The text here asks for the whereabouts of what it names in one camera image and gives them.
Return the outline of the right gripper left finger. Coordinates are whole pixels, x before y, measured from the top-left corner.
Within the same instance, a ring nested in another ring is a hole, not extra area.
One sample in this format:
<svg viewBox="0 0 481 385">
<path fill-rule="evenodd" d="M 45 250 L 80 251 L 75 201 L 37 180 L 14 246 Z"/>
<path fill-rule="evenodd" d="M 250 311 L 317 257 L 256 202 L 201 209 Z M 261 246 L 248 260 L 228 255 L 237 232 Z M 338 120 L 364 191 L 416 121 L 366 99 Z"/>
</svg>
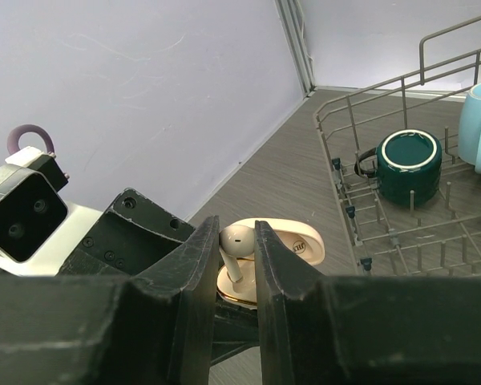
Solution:
<svg viewBox="0 0 481 385">
<path fill-rule="evenodd" d="M 0 384 L 206 384 L 219 227 L 133 277 L 0 276 Z"/>
</svg>

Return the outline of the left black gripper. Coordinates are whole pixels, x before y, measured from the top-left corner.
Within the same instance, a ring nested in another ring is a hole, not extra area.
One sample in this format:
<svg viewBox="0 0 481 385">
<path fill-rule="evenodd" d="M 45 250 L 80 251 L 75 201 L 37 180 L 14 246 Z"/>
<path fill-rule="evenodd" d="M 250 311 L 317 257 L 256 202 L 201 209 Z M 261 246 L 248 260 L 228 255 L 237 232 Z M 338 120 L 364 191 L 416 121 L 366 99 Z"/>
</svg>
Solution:
<svg viewBox="0 0 481 385">
<path fill-rule="evenodd" d="M 257 314 L 223 300 L 216 280 L 223 262 L 219 220 L 198 227 L 128 188 L 120 193 L 65 259 L 60 275 L 133 277 L 164 309 L 180 314 L 172 337 L 220 363 L 258 344 Z"/>
</svg>

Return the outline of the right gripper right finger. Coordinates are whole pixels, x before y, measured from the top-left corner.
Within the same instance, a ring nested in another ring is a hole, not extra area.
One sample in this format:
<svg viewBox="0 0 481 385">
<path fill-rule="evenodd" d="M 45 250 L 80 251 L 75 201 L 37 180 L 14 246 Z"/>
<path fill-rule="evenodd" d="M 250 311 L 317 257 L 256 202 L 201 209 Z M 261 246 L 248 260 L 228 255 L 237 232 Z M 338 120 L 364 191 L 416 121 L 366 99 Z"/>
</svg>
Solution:
<svg viewBox="0 0 481 385">
<path fill-rule="evenodd" d="M 481 384 L 481 280 L 326 276 L 255 225 L 266 384 Z"/>
</svg>

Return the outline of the pink earbud top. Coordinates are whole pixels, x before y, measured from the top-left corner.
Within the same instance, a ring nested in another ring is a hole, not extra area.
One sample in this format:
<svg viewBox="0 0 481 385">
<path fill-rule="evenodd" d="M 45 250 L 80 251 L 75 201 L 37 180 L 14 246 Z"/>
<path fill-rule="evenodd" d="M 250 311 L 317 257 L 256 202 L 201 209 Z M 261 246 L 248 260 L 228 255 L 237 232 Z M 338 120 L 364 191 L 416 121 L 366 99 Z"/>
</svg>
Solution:
<svg viewBox="0 0 481 385">
<path fill-rule="evenodd" d="M 243 279 L 238 258 L 249 257 L 254 253 L 254 229 L 246 225 L 230 225 L 219 234 L 220 254 L 232 282 Z"/>
</svg>

